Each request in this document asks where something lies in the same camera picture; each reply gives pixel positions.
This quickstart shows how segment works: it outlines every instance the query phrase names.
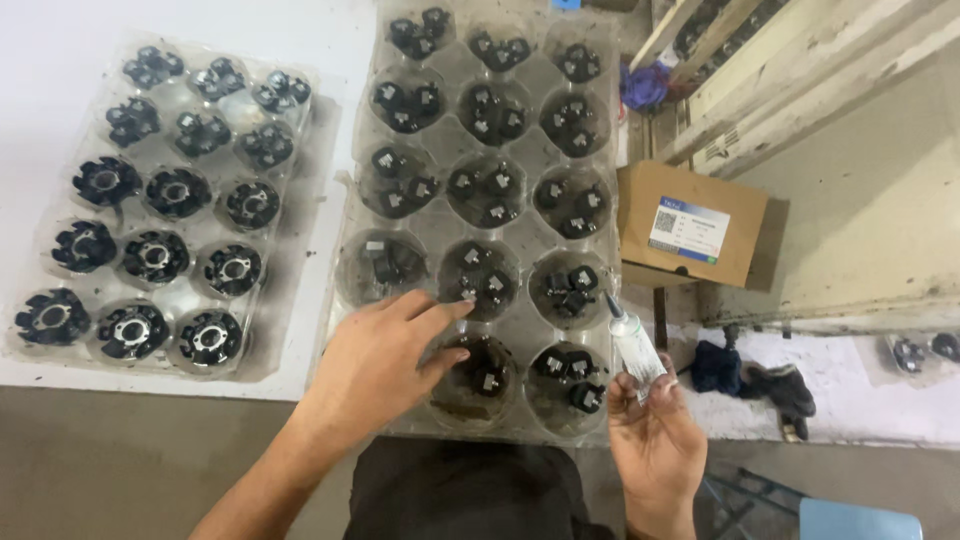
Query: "gray floor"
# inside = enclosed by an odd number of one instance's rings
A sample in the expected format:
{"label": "gray floor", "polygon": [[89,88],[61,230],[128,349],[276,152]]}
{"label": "gray floor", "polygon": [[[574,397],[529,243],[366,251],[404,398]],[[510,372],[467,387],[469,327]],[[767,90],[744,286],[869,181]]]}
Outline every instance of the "gray floor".
{"label": "gray floor", "polygon": [[[291,406],[0,388],[0,538],[185,537],[256,460]],[[292,539],[335,539],[356,455],[340,463]],[[909,512],[927,540],[960,538],[960,454],[717,441],[711,468],[745,466],[811,496]],[[595,521],[622,530],[606,451],[573,453]],[[761,538],[780,538],[766,533]]]}

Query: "glue tube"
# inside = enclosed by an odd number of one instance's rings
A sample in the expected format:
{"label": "glue tube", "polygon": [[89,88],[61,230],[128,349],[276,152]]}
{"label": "glue tube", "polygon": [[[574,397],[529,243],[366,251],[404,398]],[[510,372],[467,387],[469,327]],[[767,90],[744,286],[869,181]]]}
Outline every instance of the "glue tube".
{"label": "glue tube", "polygon": [[613,315],[608,326],[613,336],[613,345],[623,357],[627,373],[639,381],[640,387],[636,391],[636,398],[643,404],[650,394],[650,386],[657,377],[666,373],[666,369],[663,368],[663,362],[660,361],[650,336],[640,324],[640,318],[624,311],[609,293],[604,294],[607,296],[607,306],[610,307],[610,313]]}

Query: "box label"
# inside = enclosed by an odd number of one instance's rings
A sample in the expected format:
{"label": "box label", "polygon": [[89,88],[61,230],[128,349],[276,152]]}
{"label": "box label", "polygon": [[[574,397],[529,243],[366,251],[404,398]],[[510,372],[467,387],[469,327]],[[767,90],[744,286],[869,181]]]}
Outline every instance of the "box label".
{"label": "box label", "polygon": [[660,197],[647,245],[675,255],[716,264],[730,215],[670,197]]}

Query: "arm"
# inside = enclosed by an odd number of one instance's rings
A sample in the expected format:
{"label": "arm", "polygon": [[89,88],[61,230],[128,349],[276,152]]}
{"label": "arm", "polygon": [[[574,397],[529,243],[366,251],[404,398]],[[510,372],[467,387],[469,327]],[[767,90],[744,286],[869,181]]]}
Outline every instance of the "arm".
{"label": "arm", "polygon": [[413,407],[466,349],[431,339],[473,303],[438,305],[421,290],[351,314],[326,347],[313,385],[267,451],[200,521],[193,540],[283,538],[327,471],[367,433]]}
{"label": "arm", "polygon": [[693,496],[707,464],[707,438],[686,408],[677,374],[667,370],[644,405],[637,381],[619,373],[610,385],[608,423],[613,460],[623,479],[627,536],[635,540],[691,540]]}

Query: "hand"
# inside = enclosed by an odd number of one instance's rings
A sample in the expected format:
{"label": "hand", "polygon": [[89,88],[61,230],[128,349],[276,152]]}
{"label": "hand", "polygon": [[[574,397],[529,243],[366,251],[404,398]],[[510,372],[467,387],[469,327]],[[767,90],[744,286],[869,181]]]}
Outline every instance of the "hand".
{"label": "hand", "polygon": [[619,373],[608,390],[610,446],[623,480],[628,531],[639,538],[692,539],[693,496],[707,464],[707,437],[686,408],[670,356],[667,374],[654,380],[647,402]]}
{"label": "hand", "polygon": [[348,446],[409,410],[447,370],[469,357],[461,348],[437,352],[418,369],[427,344],[473,310],[473,302],[437,304],[414,290],[361,308],[334,332],[313,385],[294,418],[320,437]]}

